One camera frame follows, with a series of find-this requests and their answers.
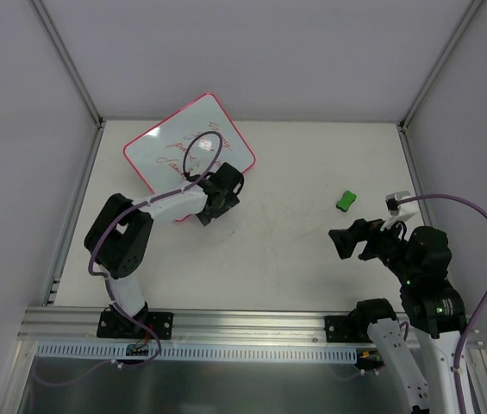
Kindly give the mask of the green whiteboard eraser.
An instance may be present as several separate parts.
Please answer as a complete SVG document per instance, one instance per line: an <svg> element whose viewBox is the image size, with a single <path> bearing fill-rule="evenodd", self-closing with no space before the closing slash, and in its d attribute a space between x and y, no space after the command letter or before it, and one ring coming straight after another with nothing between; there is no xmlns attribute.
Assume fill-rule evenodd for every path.
<svg viewBox="0 0 487 414"><path fill-rule="evenodd" d="M348 212L353 203L357 200L357 195L352 191L344 191L335 206L342 212Z"/></svg>

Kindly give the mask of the pink framed whiteboard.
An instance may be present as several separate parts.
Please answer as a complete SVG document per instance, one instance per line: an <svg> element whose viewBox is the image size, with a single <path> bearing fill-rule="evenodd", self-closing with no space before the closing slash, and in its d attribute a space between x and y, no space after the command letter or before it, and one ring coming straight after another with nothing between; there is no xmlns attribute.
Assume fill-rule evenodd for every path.
<svg viewBox="0 0 487 414"><path fill-rule="evenodd" d="M205 93L168 116L123 148L131 167L153 193L182 185L184 171L214 172L227 162L246 172L256 162L253 150L212 93Z"/></svg>

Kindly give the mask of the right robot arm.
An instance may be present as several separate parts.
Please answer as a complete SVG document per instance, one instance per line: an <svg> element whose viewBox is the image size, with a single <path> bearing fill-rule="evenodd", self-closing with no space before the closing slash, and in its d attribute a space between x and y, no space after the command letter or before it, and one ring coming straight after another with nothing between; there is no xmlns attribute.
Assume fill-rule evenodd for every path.
<svg viewBox="0 0 487 414"><path fill-rule="evenodd" d="M447 278L452 258L444 232L428 226L403 238L402 222L389 227L382 220L359 219L347 229L331 229L329 238L343 260L359 243L360 260L378 259L400 282L400 299L421 348L418 367L400 331L389 301L359 301L338 323L326 317L326 339L372 342L385 369L399 388L407 413L472 413L471 387L459 341L465 333L465 305Z"/></svg>

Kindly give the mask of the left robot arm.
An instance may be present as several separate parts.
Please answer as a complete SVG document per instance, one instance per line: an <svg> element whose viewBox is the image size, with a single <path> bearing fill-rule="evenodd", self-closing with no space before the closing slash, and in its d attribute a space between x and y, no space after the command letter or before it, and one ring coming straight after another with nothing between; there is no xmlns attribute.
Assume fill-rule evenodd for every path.
<svg viewBox="0 0 487 414"><path fill-rule="evenodd" d="M142 339L155 334L170 339L173 314L151 312L138 277L152 229L186 216L206 226L239 202L242 172L227 162L214 172L190 176L176 190L133 200L116 193L108 198L84 238L90 253L88 273L104 280L109 307L102 311L97 337Z"/></svg>

